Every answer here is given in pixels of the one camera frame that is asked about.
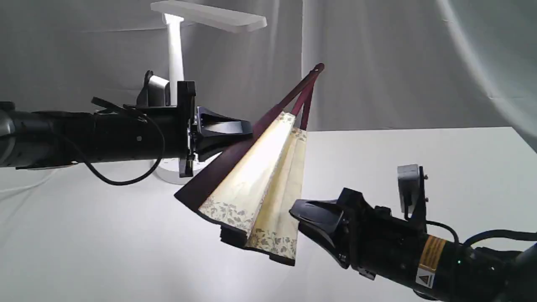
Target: gray curtain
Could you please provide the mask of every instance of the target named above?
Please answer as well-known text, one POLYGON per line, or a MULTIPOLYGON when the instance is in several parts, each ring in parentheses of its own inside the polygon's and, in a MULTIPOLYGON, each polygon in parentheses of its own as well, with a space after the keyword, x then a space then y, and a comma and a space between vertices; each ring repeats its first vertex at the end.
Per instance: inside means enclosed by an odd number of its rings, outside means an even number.
MULTIPOLYGON (((133 103, 143 74, 166 76, 153 0, 4 1, 0 89, 21 110, 133 103)), ((198 103, 257 120, 316 63, 310 130, 512 125, 537 146, 535 18, 530 0, 205 0, 265 15, 231 34, 182 27, 198 103)))

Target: yellow warning sticker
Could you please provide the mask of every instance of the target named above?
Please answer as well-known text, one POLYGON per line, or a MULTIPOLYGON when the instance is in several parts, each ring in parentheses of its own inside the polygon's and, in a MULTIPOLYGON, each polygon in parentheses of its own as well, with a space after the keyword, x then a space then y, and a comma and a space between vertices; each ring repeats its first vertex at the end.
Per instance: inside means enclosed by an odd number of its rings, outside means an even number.
POLYGON ((419 259, 416 283, 433 288, 434 276, 445 245, 446 240, 429 235, 419 259))

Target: table surface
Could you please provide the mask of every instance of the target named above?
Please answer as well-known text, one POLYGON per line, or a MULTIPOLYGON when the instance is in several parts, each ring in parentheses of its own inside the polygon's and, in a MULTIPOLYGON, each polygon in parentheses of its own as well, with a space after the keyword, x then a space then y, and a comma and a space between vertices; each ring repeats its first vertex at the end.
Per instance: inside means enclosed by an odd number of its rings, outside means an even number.
MULTIPOLYGON (((334 199, 347 187, 401 217, 397 166, 413 163, 430 177, 428 219, 461 239, 535 230, 537 156, 510 128, 311 132, 302 196, 334 199)), ((97 168, 125 180, 148 165, 97 168)), ((0 189, 43 173, 0 170, 0 189)), ((0 301, 421 301, 384 278, 341 269, 302 235, 295 267, 225 245, 217 226, 174 199, 177 189, 155 177, 113 187, 79 165, 0 200, 0 301)), ((451 240, 442 229, 430 233, 451 240)))

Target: triangle warning symbol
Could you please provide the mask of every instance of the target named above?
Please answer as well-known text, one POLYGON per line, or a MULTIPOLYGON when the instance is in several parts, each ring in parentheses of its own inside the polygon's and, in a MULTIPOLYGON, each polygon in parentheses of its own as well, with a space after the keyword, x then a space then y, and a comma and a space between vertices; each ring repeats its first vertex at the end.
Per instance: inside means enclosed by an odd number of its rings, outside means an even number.
POLYGON ((423 283, 429 284, 429 276, 419 276, 418 277, 423 283))

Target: folding fan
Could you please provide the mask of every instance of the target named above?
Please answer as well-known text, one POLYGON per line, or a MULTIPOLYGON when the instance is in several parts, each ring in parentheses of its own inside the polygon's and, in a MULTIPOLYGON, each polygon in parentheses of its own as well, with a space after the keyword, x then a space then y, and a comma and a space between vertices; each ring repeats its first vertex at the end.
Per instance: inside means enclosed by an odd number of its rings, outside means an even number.
POLYGON ((226 149, 175 197, 219 224, 221 240, 294 265, 298 222, 289 209, 300 198, 306 126, 320 63, 253 127, 252 138, 226 149), (299 95, 290 113, 284 108, 299 95), (300 128, 296 116, 303 107, 300 128))

